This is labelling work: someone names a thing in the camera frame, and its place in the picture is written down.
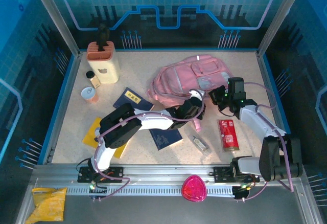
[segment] small jar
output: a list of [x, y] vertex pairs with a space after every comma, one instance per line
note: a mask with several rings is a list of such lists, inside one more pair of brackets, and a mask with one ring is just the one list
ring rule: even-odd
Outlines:
[[101, 85], [101, 82], [99, 81], [98, 77], [94, 74], [93, 71], [88, 71], [86, 73], [86, 77], [90, 80], [94, 88], [97, 88]]

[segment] white robotic arm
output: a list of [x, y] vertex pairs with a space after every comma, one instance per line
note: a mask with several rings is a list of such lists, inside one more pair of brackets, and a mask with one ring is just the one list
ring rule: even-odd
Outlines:
[[[263, 143], [259, 158], [252, 156], [234, 158], [232, 165], [239, 174], [261, 175], [266, 181], [282, 180], [290, 168], [292, 177], [302, 175], [300, 142], [272, 123], [259, 109], [255, 101], [246, 99], [243, 78], [228, 79], [228, 90], [221, 86], [209, 93], [219, 110], [229, 108], [235, 116], [246, 123]], [[279, 155], [283, 140], [286, 144], [289, 165]]]
[[[185, 101], [185, 103], [180, 106], [178, 109], [174, 108], [167, 108], [164, 110], [159, 110], [159, 111], [151, 111], [149, 112], [148, 110], [139, 110], [136, 108], [132, 108], [130, 104], [128, 104], [127, 110], [122, 110], [122, 114], [119, 115], [119, 119], [122, 119], [125, 117], [125, 114], [127, 116], [133, 115], [139, 117], [135, 118], [137, 121], [134, 122], [134, 124], [130, 127], [128, 127], [126, 130], [123, 130], [121, 132], [121, 136], [117, 136], [117, 138], [113, 138], [111, 136], [107, 137], [107, 142], [104, 139], [101, 139], [99, 141], [99, 149], [96, 154], [97, 157], [97, 166], [100, 171], [105, 171], [109, 168], [110, 166], [110, 161], [116, 151], [116, 149], [123, 144], [127, 143], [127, 141], [138, 131], [138, 130], [144, 130], [144, 129], [177, 129], [183, 126], [186, 121], [181, 122], [178, 121], [180, 119], [184, 119], [187, 117], [195, 117], [196, 114], [198, 114], [199, 110], [202, 108], [202, 97], [204, 96], [204, 91], [200, 90], [191, 90], [190, 91], [190, 99]], [[113, 113], [117, 113], [121, 109], [120, 107], [115, 110]], [[114, 123], [116, 123], [117, 118], [112, 118], [114, 117], [112, 114], [109, 114], [106, 118], [104, 118], [100, 125], [101, 128], [98, 128], [96, 130], [96, 136], [99, 137], [102, 132], [104, 132], [106, 129], [110, 128], [113, 126]], [[110, 142], [109, 140], [113, 141], [120, 141], [119, 145], [115, 145], [114, 143]], [[91, 158], [91, 165], [92, 168], [95, 172], [98, 172], [98, 170], [95, 167], [95, 158], [94, 156]]]

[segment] robotic arm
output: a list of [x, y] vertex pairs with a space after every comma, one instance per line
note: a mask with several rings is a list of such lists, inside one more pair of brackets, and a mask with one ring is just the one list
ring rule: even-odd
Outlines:
[[278, 181], [287, 178], [287, 166], [283, 156], [281, 137], [286, 144], [290, 172], [292, 177], [302, 175], [300, 141], [276, 127], [257, 107], [252, 99], [246, 99], [243, 78], [228, 79], [228, 91], [221, 86], [209, 93], [213, 104], [219, 110], [229, 108], [234, 115], [246, 123], [263, 142], [259, 158], [252, 156], [234, 158], [231, 165], [237, 174], [261, 175], [266, 181]]
[[[121, 121], [132, 116], [135, 117], [127, 123], [119, 125], [101, 138], [101, 146], [98, 153], [96, 153], [98, 169], [106, 171], [110, 166], [111, 158], [116, 149], [125, 145], [137, 131], [154, 128], [178, 129], [187, 122], [187, 119], [194, 118], [201, 111], [202, 107], [204, 108], [204, 104], [202, 104], [204, 91], [192, 89], [190, 94], [191, 97], [177, 109], [170, 107], [160, 111], [139, 110], [127, 103], [103, 118], [100, 122], [100, 129], [96, 131], [97, 136], [118, 125]], [[202, 119], [203, 114], [204, 110], [198, 118]], [[98, 173], [95, 167], [94, 156], [88, 161], [88, 166], [93, 174]]]
[[[170, 107], [161, 111], [143, 111], [134, 109], [131, 104], [124, 104], [100, 122], [98, 135], [116, 126], [100, 140], [100, 148], [97, 149], [96, 159], [94, 156], [88, 161], [93, 176], [99, 171], [105, 172], [109, 169], [110, 160], [117, 148], [123, 146], [139, 130], [142, 129], [177, 129], [182, 127], [189, 118], [199, 114], [204, 104], [203, 91], [191, 90], [190, 99], [178, 109]], [[300, 142], [291, 137], [282, 129], [276, 127], [257, 107], [252, 99], [246, 99], [243, 78], [229, 78], [228, 91], [221, 86], [209, 93], [212, 102], [219, 110], [229, 108], [235, 116], [246, 123], [263, 142], [259, 158], [244, 156], [234, 158], [231, 166], [236, 174], [261, 175], [266, 181], [277, 181], [287, 178], [287, 164], [283, 156], [279, 154], [282, 147], [281, 138], [285, 141], [286, 151], [291, 177], [302, 175], [302, 159]], [[204, 110], [197, 118], [202, 119]], [[130, 118], [125, 124], [121, 121]]]

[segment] blue booklet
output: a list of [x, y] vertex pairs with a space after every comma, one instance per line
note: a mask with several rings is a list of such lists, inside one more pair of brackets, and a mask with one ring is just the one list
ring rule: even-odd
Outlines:
[[136, 92], [131, 90], [130, 88], [126, 88], [122, 95], [116, 100], [113, 104], [114, 108], [118, 108], [123, 104], [130, 103], [133, 108], [140, 110], [151, 110], [153, 108], [153, 104], [145, 99], [143, 99]]
[[[138, 95], [136, 92], [130, 88], [126, 88], [122, 95], [113, 104], [114, 108], [118, 108], [123, 104], [130, 103], [133, 108], [140, 110], [151, 110], [153, 104], [142, 96]], [[154, 140], [155, 145], [158, 150], [161, 150], [171, 144], [174, 144], [182, 140], [182, 135], [179, 133], [178, 129], [174, 130], [162, 130], [162, 129], [150, 129], [150, 134]]]
[[161, 150], [183, 139], [178, 129], [173, 129], [173, 130], [150, 129], [150, 134], [158, 150]]

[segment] red can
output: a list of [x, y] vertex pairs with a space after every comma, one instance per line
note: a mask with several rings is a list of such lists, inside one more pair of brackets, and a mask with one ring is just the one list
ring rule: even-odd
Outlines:
[[224, 151], [240, 150], [233, 120], [218, 120], [218, 127]]

